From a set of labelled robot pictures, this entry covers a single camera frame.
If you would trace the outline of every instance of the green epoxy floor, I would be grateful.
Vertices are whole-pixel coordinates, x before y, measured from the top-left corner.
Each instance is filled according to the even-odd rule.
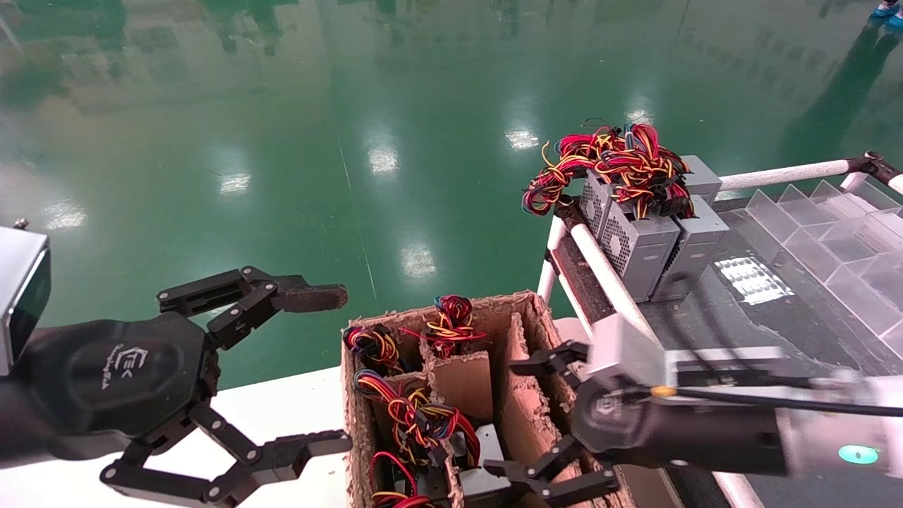
[[[146,318],[245,264],[341,282],[344,309],[277,316],[221,386],[325,368],[351,317],[533,288],[522,146],[587,117],[721,174],[903,165],[875,3],[0,0],[0,221],[51,234],[44,325]]]

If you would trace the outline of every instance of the cardboard box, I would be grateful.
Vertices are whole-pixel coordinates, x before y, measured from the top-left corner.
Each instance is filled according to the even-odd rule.
[[[510,374],[508,365],[522,360],[537,349],[549,349],[562,342],[554,328],[551,312],[535,293],[525,291],[508,296],[492,296],[471,300],[473,325],[485,332],[485,342],[474,353],[439,360],[425,341],[401,334],[401,327],[420,330],[426,321],[434,320],[433,307],[392,312],[379,317],[351,321],[349,325],[386,326],[398,342],[406,361],[421,367],[419,372],[386,378],[395,386],[403,383],[425,383],[430,399],[461,409],[478,424],[491,419],[501,440],[507,459],[525,464],[536,461],[567,432],[567,412],[573,406],[573,391],[557,377],[537,380]],[[386,436],[387,414],[384,407],[365,399],[354,391],[351,381],[363,365],[346,348],[342,348],[341,379],[343,385],[345,425],[354,441],[347,464],[348,505],[370,508],[373,503],[368,481],[370,458],[377,444]],[[591,457],[585,457],[565,468],[556,481],[572,478],[583,470],[594,468]],[[458,478],[458,468],[446,460],[446,480],[451,508],[465,507]],[[514,504],[517,507],[545,506],[538,496],[529,494]],[[632,508],[627,488],[598,499],[576,504],[579,508]]]

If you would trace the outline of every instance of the black cable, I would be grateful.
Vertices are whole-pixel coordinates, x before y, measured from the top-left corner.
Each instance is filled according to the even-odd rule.
[[[709,374],[711,379],[716,380],[720,384],[728,384],[721,377],[721,375],[718,372],[718,369],[716,369],[715,366],[712,365],[711,362],[709,362],[701,354],[699,354],[699,351],[696,350],[696,348],[693,346],[693,343],[690,342],[690,339],[688,339],[686,337],[686,335],[684,334],[684,332],[680,330],[680,327],[677,324],[676,320],[674,319],[674,316],[667,310],[664,312],[664,315],[665,315],[664,316],[665,326],[668,328],[668,331],[671,332],[671,335],[675,338],[675,340],[680,343],[680,346],[683,347],[684,349],[688,350],[690,352],[690,354],[693,355],[693,357],[696,359],[696,361]]]
[[[764,369],[756,368],[752,364],[752,362],[750,362],[746,358],[742,358],[735,351],[737,346],[731,343],[731,341],[727,338],[728,334],[724,331],[724,327],[721,325],[721,320],[718,319],[718,316],[712,312],[712,301],[709,299],[708,291],[706,291],[703,288],[703,285],[700,283],[701,278],[702,277],[696,278],[694,280],[688,280],[687,282],[690,286],[690,290],[693,291],[696,296],[696,300],[699,304],[699,311],[703,317],[703,322],[706,326],[712,329],[712,337],[715,339],[718,345],[727,350],[727,353],[731,357],[733,362],[736,363],[741,369],[753,373],[756,376],[756,382],[754,383],[754,386],[789,386],[791,388],[805,389],[812,388],[812,382],[809,380],[809,378],[776,376]],[[684,275],[682,278],[678,276],[676,280],[687,280],[687,276]],[[683,335],[682,332],[678,331],[679,329],[677,327],[677,324],[670,321],[670,314],[668,314],[668,317],[669,319],[666,320],[666,323],[668,327],[671,328],[671,333],[675,336],[675,339],[677,339],[682,344],[683,347],[687,347],[687,344],[689,344],[690,341]],[[702,356],[699,353],[693,351],[692,349],[691,353],[694,354],[697,360],[703,362],[703,364],[707,365],[709,368],[714,369],[714,367],[710,363],[702,359]],[[722,384],[729,384],[724,383],[721,376],[719,376],[717,379]]]
[[[778,399],[775,397],[760,397],[758,395],[740,395],[737,393],[688,390],[686,388],[674,388],[673,390],[674,395],[680,397],[715,400],[717,402],[727,402],[732,404],[747,404],[750,406],[760,406],[766,408],[801,409],[805,411],[824,411],[829,413],[844,413],[849,415],[903,418],[903,408],[862,406],[859,404],[820,402],[817,400]]]

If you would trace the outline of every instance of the power supply fan vent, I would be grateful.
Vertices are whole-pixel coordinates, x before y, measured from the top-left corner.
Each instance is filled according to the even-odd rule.
[[[609,216],[609,219],[605,221],[605,229],[602,230],[600,243],[611,266],[620,275],[624,275],[624,268],[627,267],[627,261],[630,259],[630,239],[614,217]]]
[[[683,247],[683,245],[681,245],[681,243],[678,241],[677,245],[675,245],[675,247],[671,249],[671,255],[668,256],[668,261],[665,263],[665,269],[662,270],[663,274],[671,269],[671,265],[673,265],[675,259],[677,259],[677,253],[680,252],[681,247]]]
[[[599,236],[599,227],[602,222],[602,199],[589,180],[583,184],[583,196],[580,199],[580,208],[583,217],[590,226],[592,234]]]

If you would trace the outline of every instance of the camera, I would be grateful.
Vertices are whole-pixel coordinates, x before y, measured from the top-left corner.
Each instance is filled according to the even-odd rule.
[[[0,227],[0,377],[12,371],[50,297],[47,235]]]

